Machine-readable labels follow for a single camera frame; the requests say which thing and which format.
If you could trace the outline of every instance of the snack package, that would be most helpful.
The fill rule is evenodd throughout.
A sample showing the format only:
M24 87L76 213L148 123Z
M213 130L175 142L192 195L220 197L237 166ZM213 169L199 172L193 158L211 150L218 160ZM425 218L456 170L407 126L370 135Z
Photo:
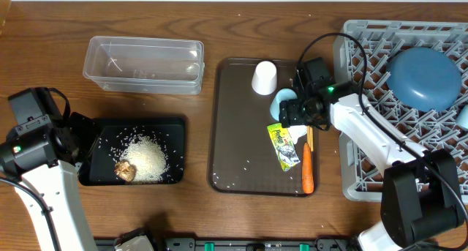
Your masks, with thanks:
M278 156L279 164L283 171L288 171L301 162L295 153L294 143L287 129L281 127L281 123L267 127L271 142Z

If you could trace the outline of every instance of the blue plate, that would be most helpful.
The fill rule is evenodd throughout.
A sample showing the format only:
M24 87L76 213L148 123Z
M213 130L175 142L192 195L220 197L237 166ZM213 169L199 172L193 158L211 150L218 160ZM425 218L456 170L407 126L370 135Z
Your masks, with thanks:
M411 48L388 64L388 87L405 105L421 111L441 111L456 101L461 73L443 53L429 48Z

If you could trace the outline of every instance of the gray dish rack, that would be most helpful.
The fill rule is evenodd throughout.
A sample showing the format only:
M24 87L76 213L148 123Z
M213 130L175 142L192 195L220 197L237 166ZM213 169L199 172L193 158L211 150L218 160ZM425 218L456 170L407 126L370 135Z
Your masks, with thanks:
M455 124L460 110L468 105L468 23L349 20L341 32L364 47L369 60L364 86L371 104L408 138L429 150L446 149L453 155L458 163L462 200L468 203L468 131ZM462 90L450 109L421 112L400 102L387 87L387 63L414 47L443 52L459 68ZM354 42L338 37L333 44L333 61L337 83L360 83L363 55ZM344 195L351 201L381 201L382 175L345 134L339 137L339 153ZM418 183L419 190L424 186Z

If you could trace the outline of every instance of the black tray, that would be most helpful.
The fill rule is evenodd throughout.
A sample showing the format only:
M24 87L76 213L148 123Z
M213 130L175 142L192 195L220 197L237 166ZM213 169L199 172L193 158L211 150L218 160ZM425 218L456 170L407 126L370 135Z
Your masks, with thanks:
M265 60L225 59L216 73L208 183L218 192L307 197L302 190L302 163L284 172L267 126L278 123L270 115L277 91L292 86L294 61L272 61L278 86L262 96L252 89L255 66ZM314 131L314 193L319 185L318 134ZM302 161L306 136L295 146Z
M162 180L149 184L175 184L182 180L184 174L185 123L180 118L157 119L94 119L102 130L94 147L90 163L83 163L79 172L79 180L83 185L132 185L115 175L116 162L109 156L110 147L123 149L121 139L126 132L145 130L151 136L158 138L158 144L168 156L168 170L162 175Z

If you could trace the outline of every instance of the white cup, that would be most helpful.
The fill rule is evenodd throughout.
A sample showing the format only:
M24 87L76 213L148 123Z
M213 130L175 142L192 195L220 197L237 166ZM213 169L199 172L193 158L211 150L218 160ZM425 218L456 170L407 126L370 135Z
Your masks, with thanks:
M276 89L276 66L270 61L262 61L255 67L252 88L258 94L268 95Z

